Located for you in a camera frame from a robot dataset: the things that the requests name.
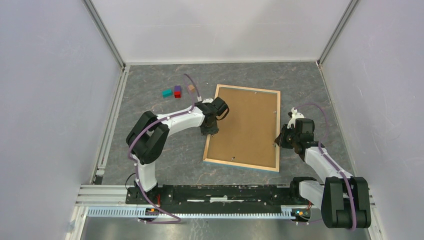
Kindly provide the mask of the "teal wooden block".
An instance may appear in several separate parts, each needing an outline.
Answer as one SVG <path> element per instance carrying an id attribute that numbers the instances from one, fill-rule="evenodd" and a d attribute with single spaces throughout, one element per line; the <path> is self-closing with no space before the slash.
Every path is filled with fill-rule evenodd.
<path id="1" fill-rule="evenodd" d="M 173 91 L 171 89 L 166 89 L 162 91 L 162 97 L 167 98 L 173 95 Z"/>

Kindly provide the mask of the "aluminium rail base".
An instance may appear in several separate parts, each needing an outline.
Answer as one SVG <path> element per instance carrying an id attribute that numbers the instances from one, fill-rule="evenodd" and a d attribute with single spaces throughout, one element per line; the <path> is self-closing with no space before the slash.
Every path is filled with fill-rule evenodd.
<path id="1" fill-rule="evenodd" d="M 78 207 L 87 207 L 90 217 L 128 217 L 145 221 L 174 221 L 180 219 L 284 219 L 304 221 L 316 206 L 296 208 L 282 206 L 280 213 L 169 213 L 157 205 L 129 205 L 125 203 L 127 188 L 119 185 L 82 185 L 76 199 Z"/>

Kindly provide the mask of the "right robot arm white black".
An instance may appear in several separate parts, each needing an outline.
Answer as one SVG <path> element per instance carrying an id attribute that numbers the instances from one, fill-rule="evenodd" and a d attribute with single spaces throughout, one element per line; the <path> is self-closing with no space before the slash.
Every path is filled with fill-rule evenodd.
<path id="1" fill-rule="evenodd" d="M 320 184 L 314 178 L 294 179 L 294 187 L 288 191 L 289 199 L 295 204 L 308 200 L 318 207 L 327 228 L 352 231 L 369 228 L 372 217 L 368 182 L 336 163 L 324 145 L 314 139 L 314 131 L 312 119 L 293 117 L 274 140 L 283 149 L 293 149 L 323 181 Z"/>

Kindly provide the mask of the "red wooden block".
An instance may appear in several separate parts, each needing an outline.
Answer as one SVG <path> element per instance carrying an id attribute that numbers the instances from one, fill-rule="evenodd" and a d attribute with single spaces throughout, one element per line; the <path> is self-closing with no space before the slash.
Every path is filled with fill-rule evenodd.
<path id="1" fill-rule="evenodd" d="M 174 97 L 175 97 L 176 99 L 178 99 L 178 98 L 181 98 L 181 97 L 182 97 L 182 93 L 181 93 L 180 91 L 175 91 L 175 92 L 173 93 L 173 95 L 174 95 Z"/>

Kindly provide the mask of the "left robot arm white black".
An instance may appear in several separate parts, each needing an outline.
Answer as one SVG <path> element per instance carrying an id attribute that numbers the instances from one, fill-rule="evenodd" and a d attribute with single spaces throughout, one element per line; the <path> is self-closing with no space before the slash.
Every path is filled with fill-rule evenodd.
<path id="1" fill-rule="evenodd" d="M 127 157 L 134 162 L 138 197 L 145 204 L 157 198 L 156 160 L 168 137 L 175 133 L 199 128 L 203 136 L 219 132 L 218 121 L 230 113 L 230 107 L 220 97 L 193 102 L 189 107 L 167 114 L 144 112 L 126 137 Z"/>

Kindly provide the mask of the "natural wooden cube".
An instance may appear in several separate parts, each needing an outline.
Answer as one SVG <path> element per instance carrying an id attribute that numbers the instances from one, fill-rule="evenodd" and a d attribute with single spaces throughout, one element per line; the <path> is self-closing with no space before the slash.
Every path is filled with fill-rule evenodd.
<path id="1" fill-rule="evenodd" d="M 195 88 L 195 86 L 194 86 L 194 85 L 192 85 L 192 84 L 189 84 L 189 85 L 187 86 L 187 89 L 188 89 L 188 91 L 189 91 L 190 93 L 195 93 L 195 92 L 196 92 L 196 88 Z"/>

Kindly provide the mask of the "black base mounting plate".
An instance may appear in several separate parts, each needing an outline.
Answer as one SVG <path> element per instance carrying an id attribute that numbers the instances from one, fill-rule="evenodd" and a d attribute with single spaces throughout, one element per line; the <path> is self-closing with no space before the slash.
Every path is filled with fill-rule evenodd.
<path id="1" fill-rule="evenodd" d="M 125 203 L 154 203 L 171 214 L 277 214 L 281 207 L 321 207 L 321 200 L 308 200 L 295 185 L 224 184 L 159 185 L 142 193 L 139 187 L 126 189 Z"/>

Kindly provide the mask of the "purple wooden block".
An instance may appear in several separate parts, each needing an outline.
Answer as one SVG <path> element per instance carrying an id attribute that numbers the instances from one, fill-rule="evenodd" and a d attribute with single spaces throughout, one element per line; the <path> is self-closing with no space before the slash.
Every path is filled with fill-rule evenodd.
<path id="1" fill-rule="evenodd" d="M 175 85 L 173 88 L 173 92 L 174 93 L 181 93 L 182 92 L 182 88 L 180 85 Z"/>

